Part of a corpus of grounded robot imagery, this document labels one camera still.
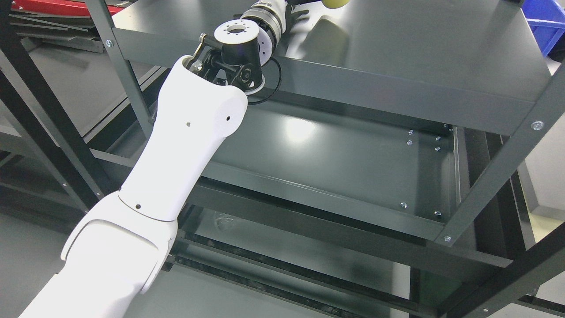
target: red object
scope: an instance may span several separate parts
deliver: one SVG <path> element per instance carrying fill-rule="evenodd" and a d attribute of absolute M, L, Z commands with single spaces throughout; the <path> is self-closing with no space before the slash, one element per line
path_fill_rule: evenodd
<path fill-rule="evenodd" d="M 122 9 L 108 6 L 111 15 L 120 12 Z M 66 16 L 90 16 L 84 2 L 69 0 L 14 0 L 12 1 L 12 10 Z"/>

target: screw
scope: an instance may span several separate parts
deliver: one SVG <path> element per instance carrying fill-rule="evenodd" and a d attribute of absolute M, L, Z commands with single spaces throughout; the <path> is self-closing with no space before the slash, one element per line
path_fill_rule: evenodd
<path fill-rule="evenodd" d="M 538 122 L 533 122 L 533 123 L 530 125 L 530 127 L 531 127 L 533 130 L 542 130 L 542 129 L 544 129 L 544 126 L 545 126 L 544 122 L 539 122 L 539 121 L 538 121 Z"/>

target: black cable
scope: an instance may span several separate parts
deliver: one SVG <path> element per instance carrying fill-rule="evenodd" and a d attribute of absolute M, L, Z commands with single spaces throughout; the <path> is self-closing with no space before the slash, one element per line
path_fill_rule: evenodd
<path fill-rule="evenodd" d="M 269 59 L 269 61 L 273 61 L 275 64 L 277 64 L 277 67 L 279 68 L 279 82 L 277 83 L 275 90 L 269 96 L 265 97 L 262 100 L 258 100 L 258 101 L 254 101 L 254 102 L 248 102 L 249 105 L 257 105 L 257 104 L 261 104 L 263 102 L 266 102 L 269 98 L 271 98 L 279 90 L 279 88 L 281 86 L 281 82 L 283 81 L 283 70 L 281 69 L 281 64 L 279 64 L 279 62 L 274 57 L 271 57 Z"/>

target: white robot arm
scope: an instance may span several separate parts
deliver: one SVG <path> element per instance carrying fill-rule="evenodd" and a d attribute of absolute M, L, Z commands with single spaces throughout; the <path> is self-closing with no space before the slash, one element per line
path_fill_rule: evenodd
<path fill-rule="evenodd" d="M 285 31 L 286 5 L 257 2 L 241 19 L 220 25 L 213 38 L 201 36 L 195 55 L 174 64 L 135 167 L 119 191 L 79 222 L 61 253 L 64 268 L 20 317 L 120 318 L 133 297 L 151 286 L 175 240 L 186 198 L 220 144 L 241 124 L 246 93 L 263 87 L 260 67 Z M 205 45 L 212 49 L 196 67 Z M 216 78 L 220 69 L 224 80 Z"/>

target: metal shelf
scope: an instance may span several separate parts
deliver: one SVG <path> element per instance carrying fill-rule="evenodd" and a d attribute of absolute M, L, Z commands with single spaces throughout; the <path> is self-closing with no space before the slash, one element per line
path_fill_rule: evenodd
<path fill-rule="evenodd" d="M 139 0 L 112 17 L 112 31 L 125 59 L 170 67 L 192 54 L 201 32 L 248 5 Z M 550 79 L 520 7 L 509 1 L 307 8 L 309 20 L 275 52 L 282 91 L 511 135 Z"/>

